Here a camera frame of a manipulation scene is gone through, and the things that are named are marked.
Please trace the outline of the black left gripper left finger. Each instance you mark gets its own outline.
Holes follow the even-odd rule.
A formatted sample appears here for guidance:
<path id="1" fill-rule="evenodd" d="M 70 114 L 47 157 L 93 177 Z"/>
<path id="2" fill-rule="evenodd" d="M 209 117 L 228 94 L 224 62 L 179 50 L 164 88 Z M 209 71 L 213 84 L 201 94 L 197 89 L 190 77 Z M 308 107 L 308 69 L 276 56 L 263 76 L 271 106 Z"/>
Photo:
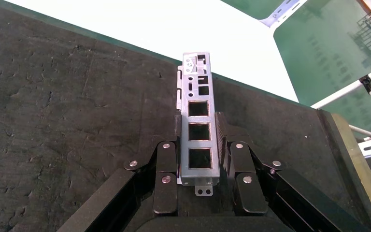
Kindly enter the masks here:
<path id="1" fill-rule="evenodd" d="M 151 198 L 152 217 L 176 216 L 181 116 L 161 127 L 144 151 L 126 161 L 58 229 L 60 232 L 128 232 L 142 201 Z"/>

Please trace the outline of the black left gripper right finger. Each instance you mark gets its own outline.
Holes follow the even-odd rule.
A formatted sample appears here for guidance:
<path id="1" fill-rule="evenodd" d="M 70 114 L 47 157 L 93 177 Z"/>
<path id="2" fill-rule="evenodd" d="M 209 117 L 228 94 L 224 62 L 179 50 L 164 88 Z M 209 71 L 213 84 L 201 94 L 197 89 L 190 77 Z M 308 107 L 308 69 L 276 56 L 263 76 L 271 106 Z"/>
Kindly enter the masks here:
<path id="1" fill-rule="evenodd" d="M 215 114 L 233 210 L 252 232 L 366 232 L 368 228 L 285 163 L 268 158 L 248 132 Z"/>

